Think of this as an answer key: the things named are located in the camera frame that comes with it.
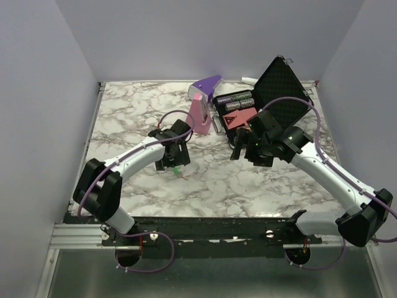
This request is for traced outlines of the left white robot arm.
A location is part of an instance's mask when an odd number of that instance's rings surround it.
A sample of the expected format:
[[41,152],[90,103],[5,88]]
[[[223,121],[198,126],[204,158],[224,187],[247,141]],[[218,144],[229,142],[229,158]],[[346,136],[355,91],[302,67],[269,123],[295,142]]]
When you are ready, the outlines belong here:
[[156,170],[190,163],[186,139],[192,127],[178,119],[169,129],[155,129],[137,146],[122,155],[99,161],[89,160],[73,193],[73,200],[99,222],[116,230],[117,239],[131,245],[137,239],[133,217],[120,206],[122,186],[150,164]]

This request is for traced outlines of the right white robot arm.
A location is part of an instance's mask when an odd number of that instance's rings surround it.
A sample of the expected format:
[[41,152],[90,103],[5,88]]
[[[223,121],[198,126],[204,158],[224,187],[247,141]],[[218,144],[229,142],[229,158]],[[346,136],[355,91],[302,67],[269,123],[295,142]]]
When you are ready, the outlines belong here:
[[239,159],[243,145],[244,157],[253,165],[271,167],[276,158],[290,163],[311,176],[342,207],[334,212],[297,212],[285,228],[290,242],[300,243],[311,235],[336,235],[363,247],[386,221],[392,194],[359,182],[301,128],[284,130],[270,112],[262,111],[248,120],[247,129],[238,129],[232,160]]

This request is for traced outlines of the green key tag with keyring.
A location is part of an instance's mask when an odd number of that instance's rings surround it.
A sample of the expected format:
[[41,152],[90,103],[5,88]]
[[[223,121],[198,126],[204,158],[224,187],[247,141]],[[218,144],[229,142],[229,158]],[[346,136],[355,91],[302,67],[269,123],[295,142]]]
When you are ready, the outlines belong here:
[[184,179],[184,180],[188,180],[188,178],[184,176],[184,173],[181,170],[179,170],[178,167],[173,167],[173,173],[178,178],[181,178],[181,179]]

